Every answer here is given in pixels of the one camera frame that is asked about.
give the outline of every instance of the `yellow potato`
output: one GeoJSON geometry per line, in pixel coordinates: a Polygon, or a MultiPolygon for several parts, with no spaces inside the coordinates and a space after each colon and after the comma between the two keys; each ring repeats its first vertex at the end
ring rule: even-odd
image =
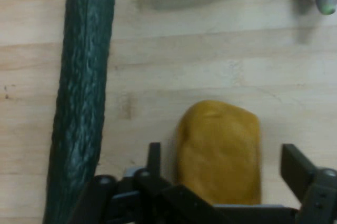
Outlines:
{"type": "Polygon", "coordinates": [[[177,181],[211,204],[261,203],[258,118],[221,101],[192,106],[177,129],[177,181]]]}

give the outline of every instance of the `wood grain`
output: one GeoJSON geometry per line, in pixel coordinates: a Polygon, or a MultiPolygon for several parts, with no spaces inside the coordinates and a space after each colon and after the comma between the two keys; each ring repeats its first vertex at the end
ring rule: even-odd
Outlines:
{"type": "MultiPolygon", "coordinates": [[[[65,0],[0,0],[0,223],[41,222],[65,0]]],[[[116,0],[97,173],[174,160],[175,127],[218,99],[262,125],[263,201],[299,204],[279,176],[281,143],[337,168],[337,15],[296,0],[116,0]]]]}

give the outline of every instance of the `green cucumber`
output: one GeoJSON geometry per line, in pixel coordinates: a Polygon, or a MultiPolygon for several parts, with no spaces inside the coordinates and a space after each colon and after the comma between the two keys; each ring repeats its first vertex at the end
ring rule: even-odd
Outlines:
{"type": "Polygon", "coordinates": [[[66,224],[95,174],[114,4],[115,0],[66,0],[43,224],[66,224]]]}

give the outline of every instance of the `black screw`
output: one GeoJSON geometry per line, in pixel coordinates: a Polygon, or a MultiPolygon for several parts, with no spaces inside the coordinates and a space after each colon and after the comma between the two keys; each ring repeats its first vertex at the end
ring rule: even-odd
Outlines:
{"type": "Polygon", "coordinates": [[[112,180],[111,180],[111,178],[109,178],[109,177],[102,177],[102,178],[100,179],[100,184],[101,184],[101,185],[109,184],[109,183],[111,183],[111,182],[112,182],[112,180]]]}
{"type": "Polygon", "coordinates": [[[141,177],[147,177],[149,175],[150,175],[150,173],[146,170],[141,173],[141,177]]]}
{"type": "Polygon", "coordinates": [[[336,174],[336,172],[334,170],[328,170],[327,169],[327,170],[324,171],[324,173],[326,175],[330,176],[330,177],[336,177],[337,176],[337,174],[336,174]]]}
{"type": "Polygon", "coordinates": [[[295,217],[297,215],[297,210],[291,210],[291,212],[290,212],[290,216],[291,217],[295,217]]]}
{"type": "Polygon", "coordinates": [[[318,209],[322,209],[323,208],[323,205],[319,202],[316,202],[315,203],[315,207],[318,208],[318,209]]]}

